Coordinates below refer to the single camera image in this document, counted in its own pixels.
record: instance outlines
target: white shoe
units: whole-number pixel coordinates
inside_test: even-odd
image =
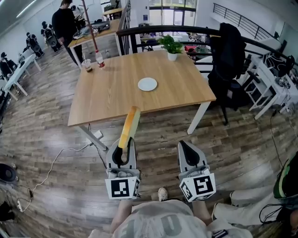
[[[160,202],[168,199],[168,191],[165,188],[158,189],[158,200]]]

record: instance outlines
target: window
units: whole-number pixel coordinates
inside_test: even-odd
[[[153,25],[193,26],[197,0],[149,0]]]

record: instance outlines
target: white pants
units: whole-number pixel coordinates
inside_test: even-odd
[[[259,218],[261,210],[268,204],[280,204],[278,199],[273,196],[273,185],[248,189],[237,190],[231,195],[233,205],[215,204],[213,215],[216,219],[225,219],[230,224],[241,225],[260,225],[262,224]],[[281,206],[269,206],[263,209],[261,220]],[[275,221],[279,211],[267,218],[266,221]]]

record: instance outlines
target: power strip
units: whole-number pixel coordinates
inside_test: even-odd
[[[101,133],[100,130],[98,130],[97,132],[94,133],[94,136],[97,138],[97,139],[101,139],[103,138],[103,135]],[[86,138],[86,143],[88,143],[89,145],[93,145],[93,142],[91,142],[89,139]]]

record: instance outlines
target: potted plant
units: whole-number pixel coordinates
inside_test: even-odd
[[[175,42],[170,35],[164,36],[162,39],[159,39],[158,42],[163,45],[162,48],[168,52],[168,59],[171,61],[175,61],[177,54],[180,54],[182,51],[181,48],[183,45],[179,42]]]

